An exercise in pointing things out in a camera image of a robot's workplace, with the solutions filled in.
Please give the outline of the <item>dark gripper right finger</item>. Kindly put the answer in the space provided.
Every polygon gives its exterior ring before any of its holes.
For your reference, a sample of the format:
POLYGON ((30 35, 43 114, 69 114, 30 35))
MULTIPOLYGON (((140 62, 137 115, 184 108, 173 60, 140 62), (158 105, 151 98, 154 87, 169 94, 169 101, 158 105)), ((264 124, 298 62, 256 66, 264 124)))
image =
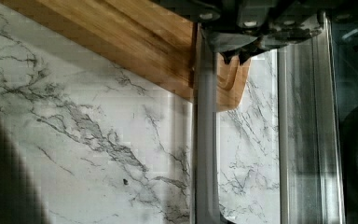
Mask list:
POLYGON ((280 49, 291 44, 298 44, 319 35, 324 30, 324 14, 318 12, 302 22, 284 21, 278 23, 265 35, 241 47, 240 65, 250 58, 264 52, 280 49))

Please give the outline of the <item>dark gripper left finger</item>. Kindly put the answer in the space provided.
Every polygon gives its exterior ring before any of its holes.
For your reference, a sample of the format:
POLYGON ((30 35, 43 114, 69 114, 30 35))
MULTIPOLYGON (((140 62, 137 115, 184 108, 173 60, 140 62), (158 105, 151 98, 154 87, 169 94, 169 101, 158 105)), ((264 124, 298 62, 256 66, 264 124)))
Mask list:
POLYGON ((258 38, 244 34, 221 33, 203 30, 205 59, 215 60, 217 54, 223 58, 224 64, 230 64, 237 58, 243 65, 251 57, 258 54, 258 38))

